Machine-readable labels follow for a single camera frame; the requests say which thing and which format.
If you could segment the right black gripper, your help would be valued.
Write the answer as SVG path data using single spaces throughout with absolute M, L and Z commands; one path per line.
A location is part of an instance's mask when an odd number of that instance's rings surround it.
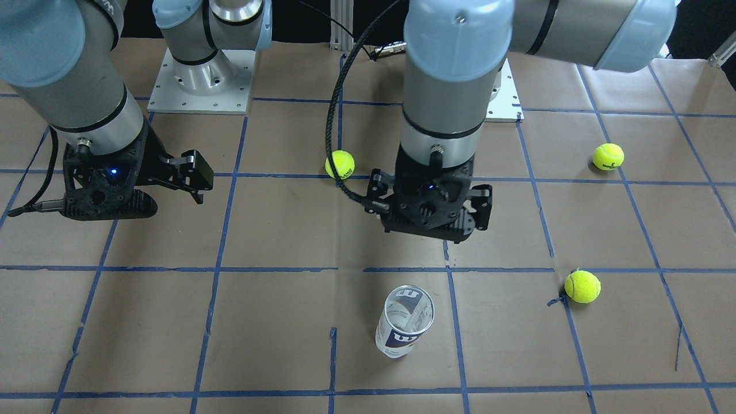
M 83 222 L 147 219 L 155 215 L 157 202 L 136 188 L 151 131 L 150 125 L 145 124 L 132 143 L 106 155 L 82 155 L 66 144 L 65 192 L 60 214 Z

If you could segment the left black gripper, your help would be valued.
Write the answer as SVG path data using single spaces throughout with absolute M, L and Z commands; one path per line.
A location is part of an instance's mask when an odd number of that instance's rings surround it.
M 460 243 L 489 228 L 491 185 L 472 186 L 475 158 L 443 168 L 444 156 L 430 152 L 427 164 L 398 149 L 395 174 L 371 171 L 365 211 L 376 214 L 386 232 L 402 232 Z

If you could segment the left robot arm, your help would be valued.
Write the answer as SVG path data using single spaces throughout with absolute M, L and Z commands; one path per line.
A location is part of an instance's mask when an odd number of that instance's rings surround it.
M 485 231 L 493 188 L 473 185 L 475 154 L 508 52 L 636 72 L 676 14 L 674 1 L 410 2 L 395 171 L 371 171 L 365 211 L 386 232 L 460 243 Z

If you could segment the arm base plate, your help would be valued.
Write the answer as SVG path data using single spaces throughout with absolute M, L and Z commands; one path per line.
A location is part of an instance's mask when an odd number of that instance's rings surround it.
M 505 59 L 495 76 L 485 121 L 517 122 L 523 121 L 524 118 L 512 69 L 508 59 Z
M 187 66 L 166 51 L 147 109 L 154 113 L 245 115 L 257 55 L 255 51 L 223 50 L 207 63 Z

